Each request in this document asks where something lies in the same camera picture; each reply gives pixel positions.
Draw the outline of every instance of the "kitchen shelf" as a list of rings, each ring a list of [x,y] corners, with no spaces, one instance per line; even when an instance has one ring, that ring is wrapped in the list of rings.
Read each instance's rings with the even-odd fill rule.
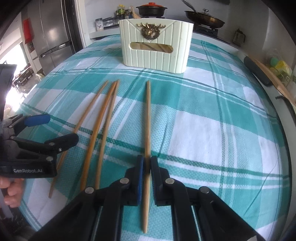
[[[108,35],[115,35],[120,34],[119,28],[110,28],[106,30],[95,31],[89,34],[90,39],[108,36]]]

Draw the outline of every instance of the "red pot lid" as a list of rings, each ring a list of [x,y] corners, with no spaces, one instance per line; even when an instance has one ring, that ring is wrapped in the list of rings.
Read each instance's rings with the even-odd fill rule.
[[[141,5],[141,7],[142,6],[154,6],[154,7],[163,7],[163,6],[161,6],[161,5],[157,5],[157,4],[155,4],[155,2],[150,2],[150,3],[148,3],[148,4],[145,4],[145,5]]]

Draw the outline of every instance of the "cooking pot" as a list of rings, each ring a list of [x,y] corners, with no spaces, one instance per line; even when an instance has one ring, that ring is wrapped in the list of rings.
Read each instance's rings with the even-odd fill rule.
[[[150,2],[148,4],[137,7],[139,9],[139,15],[143,18],[147,17],[157,17],[160,18],[164,15],[167,7],[157,5],[155,2]]]
[[[211,28],[221,28],[225,22],[208,14],[207,9],[204,12],[185,11],[186,16],[193,22],[207,25]]]

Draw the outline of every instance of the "white napkin holder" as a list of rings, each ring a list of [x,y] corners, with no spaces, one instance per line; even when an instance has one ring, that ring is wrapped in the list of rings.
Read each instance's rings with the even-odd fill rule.
[[[151,29],[152,24],[159,27],[159,36],[156,39],[147,39],[145,30]],[[156,69],[170,73],[180,74],[185,72],[193,24],[172,19],[141,18],[124,19],[119,21],[123,63],[127,66]],[[169,45],[171,53],[154,50],[132,49],[131,43],[155,43]]]

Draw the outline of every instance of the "blue gripper pad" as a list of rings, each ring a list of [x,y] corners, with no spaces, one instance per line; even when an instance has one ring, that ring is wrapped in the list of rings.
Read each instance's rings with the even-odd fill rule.
[[[24,124],[28,127],[47,124],[50,121],[50,115],[33,115],[25,119]]]
[[[141,158],[140,162],[141,162],[141,164],[140,164],[141,168],[140,168],[140,173],[139,173],[140,176],[139,176],[138,196],[137,196],[138,205],[141,203],[141,199],[142,199],[144,159]]]

